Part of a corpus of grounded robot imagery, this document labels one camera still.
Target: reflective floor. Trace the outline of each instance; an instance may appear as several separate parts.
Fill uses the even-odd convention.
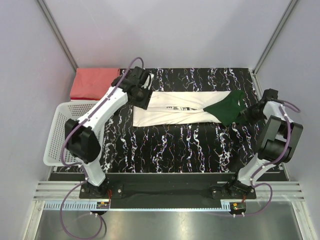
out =
[[[248,213],[259,210],[248,202]],[[80,238],[94,235],[100,221],[83,211],[64,211],[68,230]],[[261,214],[248,217],[222,217],[208,212],[120,212],[103,215],[107,224],[100,240],[302,240],[293,208],[288,202],[272,202]],[[59,212],[43,211],[36,240],[69,240],[62,230]]]

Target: white wall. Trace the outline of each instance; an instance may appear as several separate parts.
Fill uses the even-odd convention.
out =
[[[0,7],[0,238],[19,240],[39,180],[57,105],[74,77],[35,0]]]
[[[300,1],[258,72],[263,89],[279,90],[279,98],[298,105],[293,119],[304,127],[292,160],[290,176],[302,191],[320,236],[320,1]]]
[[[46,0],[80,67],[249,67],[290,0]]]

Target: marble pattern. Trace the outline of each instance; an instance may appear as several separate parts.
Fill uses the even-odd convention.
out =
[[[155,76],[154,91],[243,90],[247,107],[258,100],[247,68],[158,68],[149,71]],[[263,124],[133,127],[133,107],[126,104],[105,124],[100,163],[105,173],[234,172],[254,156]],[[58,172],[79,170],[62,167]]]

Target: basket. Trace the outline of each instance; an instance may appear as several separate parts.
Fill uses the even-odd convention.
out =
[[[61,103],[55,110],[51,129],[46,142],[43,162],[47,166],[62,167],[61,148],[65,142],[65,123],[68,119],[78,119],[86,114],[98,101],[77,100]],[[104,140],[104,129],[98,133],[97,139],[102,146]],[[64,150],[64,161],[67,164],[76,163],[76,158],[66,149]]]

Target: red cloth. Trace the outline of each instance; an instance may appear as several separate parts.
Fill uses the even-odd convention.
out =
[[[70,98],[100,100],[119,75],[119,68],[77,68]]]

